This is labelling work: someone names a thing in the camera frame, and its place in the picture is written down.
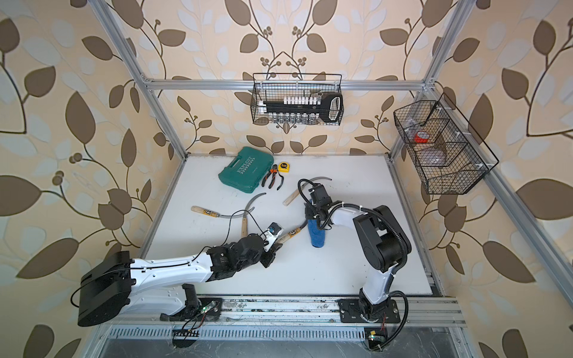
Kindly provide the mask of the blue microfiber rag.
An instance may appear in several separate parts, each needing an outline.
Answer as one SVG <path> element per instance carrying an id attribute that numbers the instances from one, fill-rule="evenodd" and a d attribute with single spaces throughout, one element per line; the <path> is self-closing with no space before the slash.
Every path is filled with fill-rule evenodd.
<path id="1" fill-rule="evenodd" d="M 310 243 L 315 248 L 322 248 L 325 245 L 325 231 L 320 228 L 319 221 L 316 219 L 307 220 Z"/>

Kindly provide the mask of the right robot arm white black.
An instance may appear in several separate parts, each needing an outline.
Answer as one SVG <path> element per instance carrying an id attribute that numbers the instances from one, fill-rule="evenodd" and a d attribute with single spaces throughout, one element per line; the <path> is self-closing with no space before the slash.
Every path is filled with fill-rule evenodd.
<path id="1" fill-rule="evenodd" d="M 371 266 L 359 293 L 361 314 L 368 320 L 387 307 L 394 278 L 408 261 L 412 245 L 389 207 L 374 209 L 334 201 L 321 183 L 301 179 L 298 193 L 304 200 L 305 216 L 323 231 L 334 226 L 354 228 L 364 257 Z"/>

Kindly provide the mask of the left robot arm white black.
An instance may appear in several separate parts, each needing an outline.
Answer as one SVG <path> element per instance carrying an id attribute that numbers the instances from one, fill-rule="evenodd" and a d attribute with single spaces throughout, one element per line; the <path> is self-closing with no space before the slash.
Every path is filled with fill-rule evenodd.
<path id="1" fill-rule="evenodd" d="M 134 259 L 128 251 L 116 252 L 82 277 L 78 326 L 100 325 L 133 311 L 167 319 L 194 318 L 200 314 L 197 283 L 228 279 L 257 263 L 269 267 L 281 246 L 271 234 L 250 234 L 175 259 Z"/>

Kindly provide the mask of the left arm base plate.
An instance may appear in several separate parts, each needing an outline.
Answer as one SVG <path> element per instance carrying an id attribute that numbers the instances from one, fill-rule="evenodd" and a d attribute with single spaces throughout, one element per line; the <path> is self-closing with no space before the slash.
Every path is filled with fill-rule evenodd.
<path id="1" fill-rule="evenodd" d="M 188 304 L 172 315 L 161 313 L 162 322 L 201 321 L 203 318 L 218 319 L 222 312 L 222 298 L 198 298 L 195 303 Z"/>

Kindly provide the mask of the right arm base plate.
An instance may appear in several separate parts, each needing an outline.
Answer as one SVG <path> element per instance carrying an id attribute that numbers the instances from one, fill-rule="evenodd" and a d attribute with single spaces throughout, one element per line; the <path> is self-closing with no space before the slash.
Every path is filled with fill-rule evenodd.
<path id="1" fill-rule="evenodd" d="M 371 305 L 367 300 L 346 298 L 338 301 L 342 323 L 398 324 L 401 316 L 395 300 Z"/>

